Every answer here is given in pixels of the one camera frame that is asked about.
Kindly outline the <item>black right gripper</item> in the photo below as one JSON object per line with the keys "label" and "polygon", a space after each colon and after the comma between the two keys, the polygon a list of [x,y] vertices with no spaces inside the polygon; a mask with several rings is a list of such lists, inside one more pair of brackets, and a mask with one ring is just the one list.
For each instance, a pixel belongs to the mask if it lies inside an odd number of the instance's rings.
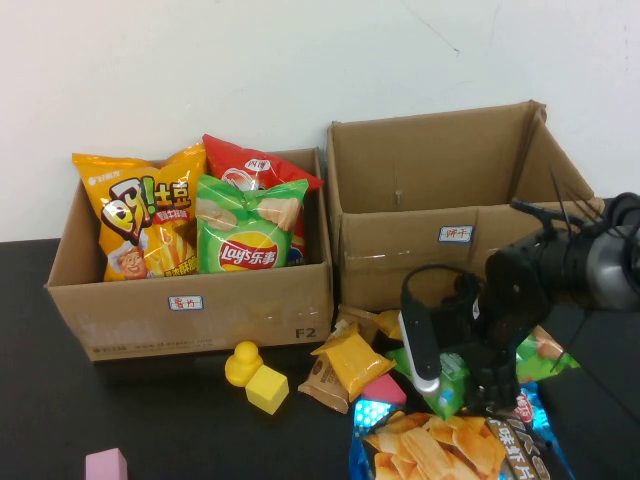
{"label": "black right gripper", "polygon": [[495,403],[500,410],[513,411],[517,406],[516,370],[505,366],[515,363],[519,344],[550,312],[541,274],[549,245],[541,239],[524,239],[487,258],[485,282],[471,307],[469,409],[474,413],[492,412]]}

